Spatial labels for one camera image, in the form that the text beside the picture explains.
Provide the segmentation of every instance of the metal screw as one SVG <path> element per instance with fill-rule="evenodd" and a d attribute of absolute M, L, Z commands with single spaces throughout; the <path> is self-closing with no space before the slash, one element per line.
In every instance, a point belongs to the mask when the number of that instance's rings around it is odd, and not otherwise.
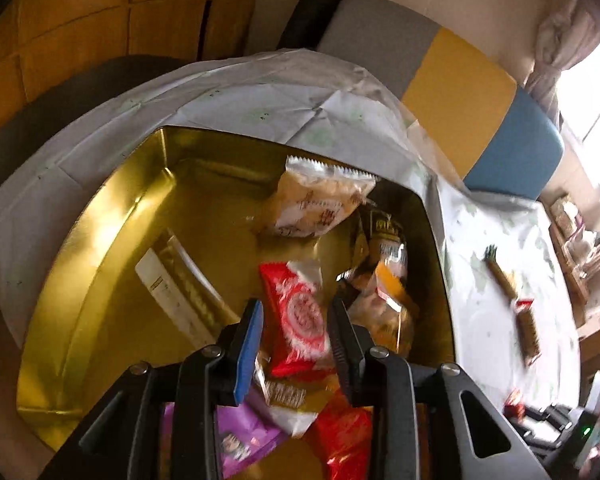
<path fill-rule="evenodd" d="M 208 345 L 202 349 L 202 355 L 208 359 L 220 357 L 222 349 L 218 345 Z"/>
<path fill-rule="evenodd" d="M 148 369 L 149 369 L 149 363 L 147 363 L 145 361 L 140 361 L 139 363 L 136 363 L 129 367 L 129 371 L 133 375 L 144 375 L 145 373 L 147 373 Z"/>
<path fill-rule="evenodd" d="M 389 355 L 389 351 L 384 346 L 372 346 L 369 349 L 369 354 L 376 359 L 384 359 Z"/>
<path fill-rule="evenodd" d="M 442 365 L 442 371 L 447 375 L 460 375 L 460 368 L 454 363 L 444 363 Z"/>

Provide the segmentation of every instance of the packaged pastry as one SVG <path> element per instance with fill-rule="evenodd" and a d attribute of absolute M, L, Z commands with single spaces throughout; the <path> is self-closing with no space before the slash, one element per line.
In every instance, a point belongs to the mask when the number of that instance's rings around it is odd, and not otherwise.
<path fill-rule="evenodd" d="M 407 358 L 420 309 L 402 283 L 380 262 L 349 310 L 353 324 L 366 327 L 374 343 Z"/>
<path fill-rule="evenodd" d="M 316 260 L 261 264 L 260 276 L 276 322 L 268 373 L 286 377 L 333 370 L 325 313 L 320 306 L 322 277 Z"/>
<path fill-rule="evenodd" d="M 531 366 L 540 357 L 540 341 L 536 320 L 531 310 L 534 300 L 516 300 L 514 311 L 520 338 L 520 351 L 526 366 Z"/>
<path fill-rule="evenodd" d="M 160 424 L 158 478 L 170 478 L 171 431 L 174 403 L 164 405 Z M 229 478 L 266 457 L 286 439 L 280 428 L 262 420 L 248 404 L 218 406 L 217 424 L 222 477 Z"/>
<path fill-rule="evenodd" d="M 309 428 L 305 440 L 329 480 L 364 480 L 371 452 L 372 413 L 352 408 L 338 392 Z"/>
<path fill-rule="evenodd" d="M 226 325 L 240 322 L 169 230 L 136 264 L 136 273 L 195 348 L 215 343 Z"/>
<path fill-rule="evenodd" d="M 402 226 L 378 208 L 363 205 L 360 208 L 360 223 L 368 246 L 365 265 L 371 272 L 379 262 L 384 262 L 391 273 L 407 277 L 407 247 Z"/>
<path fill-rule="evenodd" d="M 290 156 L 256 230 L 287 237 L 323 235 L 351 215 L 375 185 L 369 173 Z"/>
<path fill-rule="evenodd" d="M 246 402 L 262 416 L 292 437 L 300 437 L 311 426 L 318 414 L 333 397 L 338 388 L 335 375 L 317 381 L 296 378 L 277 379 L 258 376 Z"/>

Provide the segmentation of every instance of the patterned tablecloth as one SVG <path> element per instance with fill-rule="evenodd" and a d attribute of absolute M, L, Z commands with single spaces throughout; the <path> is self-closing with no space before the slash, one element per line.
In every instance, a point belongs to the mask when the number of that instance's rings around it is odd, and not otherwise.
<path fill-rule="evenodd" d="M 538 406 L 577 404 L 578 339 L 543 209 L 467 192 L 415 118 L 373 76 L 305 50 L 165 74 L 79 118 L 11 175 L 0 188 L 0 307 L 19 345 L 73 222 L 121 161 L 164 124 L 274 140 L 413 189 L 440 251 L 458 363 L 496 405 L 513 387 Z M 519 259 L 523 290 L 536 299 L 542 357 L 530 369 L 508 302 L 482 262 L 491 243 Z"/>

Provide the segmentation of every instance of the purple snack wrapper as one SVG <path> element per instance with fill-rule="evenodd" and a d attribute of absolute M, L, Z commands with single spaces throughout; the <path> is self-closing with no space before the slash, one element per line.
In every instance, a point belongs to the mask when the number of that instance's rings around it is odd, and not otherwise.
<path fill-rule="evenodd" d="M 263 421 L 245 403 L 218 406 L 219 449 L 222 459 L 222 476 L 229 478 L 247 466 L 266 457 L 286 434 L 276 426 Z M 171 429 L 173 427 L 173 403 L 164 405 L 160 424 L 160 450 L 158 453 L 158 478 L 170 477 Z"/>

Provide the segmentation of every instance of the gray cushion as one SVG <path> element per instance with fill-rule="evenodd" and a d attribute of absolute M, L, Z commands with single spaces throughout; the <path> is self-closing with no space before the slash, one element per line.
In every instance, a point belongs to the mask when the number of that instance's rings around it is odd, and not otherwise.
<path fill-rule="evenodd" d="M 363 66 L 401 98 L 439 29 L 389 0 L 342 0 L 317 50 Z"/>

